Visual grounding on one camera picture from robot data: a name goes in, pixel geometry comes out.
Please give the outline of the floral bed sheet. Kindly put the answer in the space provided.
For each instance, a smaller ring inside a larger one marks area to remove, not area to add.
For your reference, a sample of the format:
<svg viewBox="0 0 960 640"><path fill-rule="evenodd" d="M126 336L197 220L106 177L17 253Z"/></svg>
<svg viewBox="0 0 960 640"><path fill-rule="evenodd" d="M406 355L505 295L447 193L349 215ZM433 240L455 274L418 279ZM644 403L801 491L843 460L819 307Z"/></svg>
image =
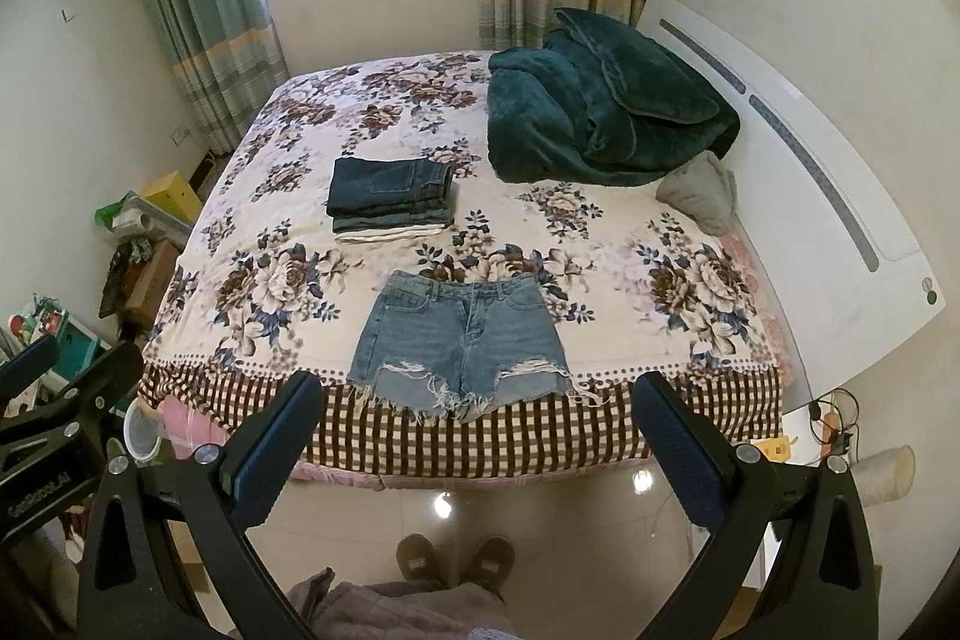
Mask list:
<svg viewBox="0 0 960 640"><path fill-rule="evenodd" d="M786 347L758 265L652 187L508 184L487 158L482 52L386 58L278 86L206 200L145 346L140 398L184 447L233 432L306 370L324 385L301 458L314 479L377 486L511 481L643 453L631 386L656 370L734 442L781 431ZM428 159L452 170L454 218L386 242L335 235L338 159ZM437 381L417 416L350 370L394 273L431 291L534 284L571 386L451 419Z"/></svg>

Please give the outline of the yellow box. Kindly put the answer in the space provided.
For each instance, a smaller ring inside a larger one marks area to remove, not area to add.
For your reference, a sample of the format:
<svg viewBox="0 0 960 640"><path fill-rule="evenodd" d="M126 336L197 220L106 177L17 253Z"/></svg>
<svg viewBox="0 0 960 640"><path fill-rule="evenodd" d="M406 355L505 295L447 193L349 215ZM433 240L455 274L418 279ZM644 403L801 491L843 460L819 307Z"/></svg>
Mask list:
<svg viewBox="0 0 960 640"><path fill-rule="evenodd" d="M179 170L144 185L140 197L187 224L195 224L202 213L199 195Z"/></svg>

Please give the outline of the brown slipper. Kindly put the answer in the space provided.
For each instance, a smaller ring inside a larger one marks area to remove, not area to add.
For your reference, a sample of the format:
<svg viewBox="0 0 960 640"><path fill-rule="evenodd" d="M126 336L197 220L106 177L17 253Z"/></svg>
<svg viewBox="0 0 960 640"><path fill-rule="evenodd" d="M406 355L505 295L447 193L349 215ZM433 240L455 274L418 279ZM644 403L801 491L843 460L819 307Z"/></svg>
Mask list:
<svg viewBox="0 0 960 640"><path fill-rule="evenodd" d="M460 575L462 583L473 583L500 596L514 569L516 552L503 536L492 536L478 546Z"/></svg>
<svg viewBox="0 0 960 640"><path fill-rule="evenodd" d="M405 536L395 549L397 567L405 581L423 581L433 587L444 588L443 567L433 543L423 534Z"/></svg>

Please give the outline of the stack of folded jeans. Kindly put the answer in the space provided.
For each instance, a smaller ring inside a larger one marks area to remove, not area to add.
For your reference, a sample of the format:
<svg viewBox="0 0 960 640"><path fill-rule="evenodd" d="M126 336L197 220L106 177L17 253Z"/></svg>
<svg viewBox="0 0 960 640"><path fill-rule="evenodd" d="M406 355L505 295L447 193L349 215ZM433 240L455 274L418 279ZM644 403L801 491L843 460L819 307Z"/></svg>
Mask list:
<svg viewBox="0 0 960 640"><path fill-rule="evenodd" d="M338 158L325 208L336 236L446 227L454 216L452 181L451 164L427 158Z"/></svg>

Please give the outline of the grey pillow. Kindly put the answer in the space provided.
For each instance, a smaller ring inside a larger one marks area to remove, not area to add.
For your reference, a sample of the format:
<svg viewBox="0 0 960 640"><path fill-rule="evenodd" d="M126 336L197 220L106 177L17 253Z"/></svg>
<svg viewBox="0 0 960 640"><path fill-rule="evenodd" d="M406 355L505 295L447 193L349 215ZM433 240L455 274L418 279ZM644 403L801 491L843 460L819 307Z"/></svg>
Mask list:
<svg viewBox="0 0 960 640"><path fill-rule="evenodd" d="M708 236L724 236L734 227L736 177L713 151L700 152L665 175L656 198L685 214Z"/></svg>

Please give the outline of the green plastic bag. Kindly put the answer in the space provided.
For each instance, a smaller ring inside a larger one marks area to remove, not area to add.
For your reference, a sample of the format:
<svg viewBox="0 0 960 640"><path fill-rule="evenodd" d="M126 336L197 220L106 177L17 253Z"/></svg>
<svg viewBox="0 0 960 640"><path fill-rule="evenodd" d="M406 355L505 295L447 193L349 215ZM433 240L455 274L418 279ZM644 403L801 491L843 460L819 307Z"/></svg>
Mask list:
<svg viewBox="0 0 960 640"><path fill-rule="evenodd" d="M99 206L93 214L93 223L98 227L103 229L110 230L112 229L112 224L114 220L119 216L119 214L127 209L129 206L132 206L139 199L139 193L137 191L127 191L125 195L118 201L109 203L109 205Z"/></svg>

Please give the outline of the clear plastic cup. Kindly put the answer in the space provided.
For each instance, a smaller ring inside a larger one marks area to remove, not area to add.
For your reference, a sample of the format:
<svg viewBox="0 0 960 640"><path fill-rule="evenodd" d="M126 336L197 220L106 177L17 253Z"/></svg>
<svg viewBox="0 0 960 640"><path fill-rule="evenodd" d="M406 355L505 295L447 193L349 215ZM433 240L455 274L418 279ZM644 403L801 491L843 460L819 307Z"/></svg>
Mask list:
<svg viewBox="0 0 960 640"><path fill-rule="evenodd" d="M122 424L125 450L139 464L160 458L164 442L163 423L139 400L128 405Z"/></svg>

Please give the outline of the white bed headboard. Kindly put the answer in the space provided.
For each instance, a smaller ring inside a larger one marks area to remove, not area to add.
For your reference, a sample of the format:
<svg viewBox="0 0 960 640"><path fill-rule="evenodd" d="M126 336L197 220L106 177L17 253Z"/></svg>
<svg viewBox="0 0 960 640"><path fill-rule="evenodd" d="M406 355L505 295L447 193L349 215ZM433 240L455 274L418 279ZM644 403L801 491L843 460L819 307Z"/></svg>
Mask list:
<svg viewBox="0 0 960 640"><path fill-rule="evenodd" d="M788 326L786 409L853 380L944 310L907 220L811 99L677 0L647 0L638 28L739 114L726 164L736 177L737 218Z"/></svg>

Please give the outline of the dark teal plush blanket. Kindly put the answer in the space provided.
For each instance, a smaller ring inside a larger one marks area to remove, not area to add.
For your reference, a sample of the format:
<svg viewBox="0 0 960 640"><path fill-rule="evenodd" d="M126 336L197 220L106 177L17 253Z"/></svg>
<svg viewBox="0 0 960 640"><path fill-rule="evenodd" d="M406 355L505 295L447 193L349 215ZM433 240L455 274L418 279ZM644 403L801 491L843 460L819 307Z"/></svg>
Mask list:
<svg viewBox="0 0 960 640"><path fill-rule="evenodd" d="M683 58L605 14L555 14L542 47L488 60L488 160L501 181L636 187L704 151L726 156L739 115Z"/></svg>

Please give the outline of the light blue denim shorts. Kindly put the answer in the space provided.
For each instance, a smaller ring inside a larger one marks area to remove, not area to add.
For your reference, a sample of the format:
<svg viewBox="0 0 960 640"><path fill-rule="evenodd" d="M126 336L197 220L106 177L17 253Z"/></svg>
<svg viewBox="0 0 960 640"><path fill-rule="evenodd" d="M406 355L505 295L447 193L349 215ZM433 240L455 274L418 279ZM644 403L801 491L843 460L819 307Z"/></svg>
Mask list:
<svg viewBox="0 0 960 640"><path fill-rule="evenodd" d="M441 283L395 271L364 323L348 381L364 399L427 422L470 422L553 395L602 403L568 369L529 275Z"/></svg>

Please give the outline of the left brown slipper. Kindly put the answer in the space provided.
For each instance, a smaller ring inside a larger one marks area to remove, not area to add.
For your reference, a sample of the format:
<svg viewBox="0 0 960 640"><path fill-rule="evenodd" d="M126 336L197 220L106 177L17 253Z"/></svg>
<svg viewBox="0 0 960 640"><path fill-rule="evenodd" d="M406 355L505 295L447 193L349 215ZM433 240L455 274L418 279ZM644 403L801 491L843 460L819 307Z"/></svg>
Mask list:
<svg viewBox="0 0 960 640"><path fill-rule="evenodd" d="M397 567L405 581L423 581L433 587L444 588L443 567L433 543L423 534L405 536L395 549Z"/></svg>

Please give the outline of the right brown slipper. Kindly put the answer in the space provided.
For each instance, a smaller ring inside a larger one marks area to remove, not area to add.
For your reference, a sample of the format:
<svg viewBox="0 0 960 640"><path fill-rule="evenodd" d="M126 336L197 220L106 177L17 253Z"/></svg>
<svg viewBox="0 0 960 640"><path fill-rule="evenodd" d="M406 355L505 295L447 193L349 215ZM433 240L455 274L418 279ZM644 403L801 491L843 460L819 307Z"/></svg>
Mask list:
<svg viewBox="0 0 960 640"><path fill-rule="evenodd" d="M492 536L478 546L460 575L462 583L473 583L500 596L514 569L516 552L503 536Z"/></svg>

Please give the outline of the cream cylindrical roll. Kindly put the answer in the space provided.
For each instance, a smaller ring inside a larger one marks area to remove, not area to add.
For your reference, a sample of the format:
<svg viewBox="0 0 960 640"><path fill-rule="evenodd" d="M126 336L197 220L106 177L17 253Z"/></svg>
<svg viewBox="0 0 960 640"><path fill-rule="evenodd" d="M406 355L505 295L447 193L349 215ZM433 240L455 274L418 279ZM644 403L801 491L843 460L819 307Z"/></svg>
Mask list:
<svg viewBox="0 0 960 640"><path fill-rule="evenodd" d="M913 487L916 455L910 445L887 448L856 461L851 473L864 509L896 502Z"/></svg>

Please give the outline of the brown cardboard box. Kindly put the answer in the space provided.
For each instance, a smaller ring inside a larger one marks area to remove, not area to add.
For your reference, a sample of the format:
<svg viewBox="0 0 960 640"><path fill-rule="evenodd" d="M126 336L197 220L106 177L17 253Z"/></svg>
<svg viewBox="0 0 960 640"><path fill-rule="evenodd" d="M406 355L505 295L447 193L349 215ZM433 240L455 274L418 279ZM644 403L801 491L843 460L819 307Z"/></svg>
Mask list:
<svg viewBox="0 0 960 640"><path fill-rule="evenodd" d="M174 276L179 255L179 248L169 241L158 242L153 247L151 259L140 271L130 296L124 302L124 314L137 325L145 328L153 325Z"/></svg>

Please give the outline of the white nightstand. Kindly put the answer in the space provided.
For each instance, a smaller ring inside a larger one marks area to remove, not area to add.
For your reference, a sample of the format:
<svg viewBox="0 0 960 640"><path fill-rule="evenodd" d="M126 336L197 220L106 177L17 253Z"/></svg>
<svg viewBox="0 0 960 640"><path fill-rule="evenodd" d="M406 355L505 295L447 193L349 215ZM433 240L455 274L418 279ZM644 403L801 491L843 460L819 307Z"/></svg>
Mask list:
<svg viewBox="0 0 960 640"><path fill-rule="evenodd" d="M779 437L754 440L757 447L770 461L815 466L830 453L828 438L832 436L832 413L812 414L812 403L800 406L786 414L781 421Z"/></svg>

